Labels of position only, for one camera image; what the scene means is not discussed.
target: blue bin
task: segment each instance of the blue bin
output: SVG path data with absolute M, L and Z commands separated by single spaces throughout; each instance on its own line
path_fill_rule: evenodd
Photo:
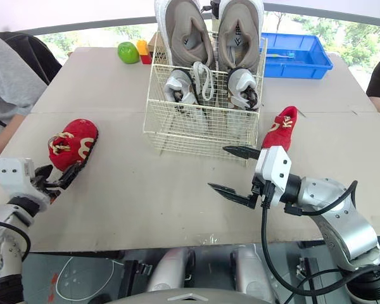
M 292 58 L 266 57 L 265 77 L 321 79 L 334 66 L 317 36 L 262 33 L 267 54 Z

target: wire basket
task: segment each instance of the wire basket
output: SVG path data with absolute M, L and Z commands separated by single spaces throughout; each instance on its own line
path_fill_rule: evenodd
M 217 34 L 212 33 L 210 37 L 215 50 L 215 59 L 218 60 Z M 256 92 L 260 104 L 267 50 L 266 39 L 262 39 L 261 46 L 256 75 Z M 228 73 L 212 70 L 216 93 L 211 101 L 204 100 L 201 94 L 198 96 L 199 104 L 182 104 L 165 100 L 163 88 L 172 70 L 178 67 L 168 65 L 162 37 L 158 34 L 153 53 L 143 129 L 153 146 L 161 153 L 175 151 L 229 160 L 240 160 L 240 158 L 224 151 L 222 149 L 224 146 L 257 148 L 260 106 L 257 111 L 228 108 L 230 97 L 227 91 Z M 187 70 L 194 79 L 192 68 L 180 68 Z

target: sneaker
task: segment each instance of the sneaker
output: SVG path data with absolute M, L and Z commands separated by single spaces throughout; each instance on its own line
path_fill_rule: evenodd
M 164 87 L 164 95 L 167 101 L 182 103 L 184 105 L 199 105 L 194 92 L 196 88 L 190 74 L 181 69 L 175 69 L 170 74 Z M 176 106 L 176 110 L 182 114 L 177 124 L 180 131 L 190 134 L 205 134 L 208 132 L 208 124 L 204 111 L 197 107 Z
M 49 159 L 62 172 L 76 163 L 84 167 L 97 137 L 97 127 L 91 121 L 76 119 L 49 140 Z
M 241 67 L 256 74 L 263 27 L 262 0 L 221 0 L 218 67 L 230 72 Z
M 272 128 L 267 132 L 262 149 L 282 146 L 287 152 L 291 144 L 291 134 L 297 121 L 297 108 L 288 106 L 275 117 Z
M 215 64 L 213 48 L 197 0 L 155 0 L 155 15 L 169 65 Z
M 228 133 L 238 140 L 248 141 L 249 125 L 253 121 L 250 111 L 259 107 L 256 78 L 244 68 L 235 68 L 228 74 L 228 92 L 231 96 L 227 107 L 235 110 L 227 114 Z
M 228 73 L 228 92 L 231 95 L 228 108 L 256 111 L 259 107 L 257 82 L 245 68 L 235 68 Z

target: beige tabletop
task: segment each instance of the beige tabletop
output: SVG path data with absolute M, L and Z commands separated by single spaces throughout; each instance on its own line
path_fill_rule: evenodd
M 255 162 L 154 150 L 142 133 L 150 66 L 124 65 L 112 48 L 74 52 L 2 156 L 49 163 L 46 143 L 75 118 L 99 139 L 86 168 L 51 208 L 35 217 L 34 251 L 100 251 L 260 242 L 260 208 L 220 197 L 214 182 L 248 194 Z M 322 80 L 265 79 L 261 134 L 287 105 L 300 114 L 289 150 L 292 173 L 357 179 L 357 206 L 380 234 L 380 115 L 346 65 L 331 56 Z M 55 171 L 53 177 L 59 176 Z M 0 188 L 0 203 L 7 201 Z M 320 237 L 309 218 L 282 206 L 269 213 L 268 239 Z

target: red shoe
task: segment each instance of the red shoe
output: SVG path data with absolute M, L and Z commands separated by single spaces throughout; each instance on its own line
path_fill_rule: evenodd
M 61 171 L 75 163 L 86 164 L 97 141 L 97 127 L 89 120 L 76 119 L 48 142 L 49 159 Z
M 297 121 L 297 108 L 288 106 L 279 116 L 276 116 L 272 128 L 267 132 L 262 143 L 262 148 L 271 146 L 283 146 L 288 150 L 291 144 L 291 133 Z

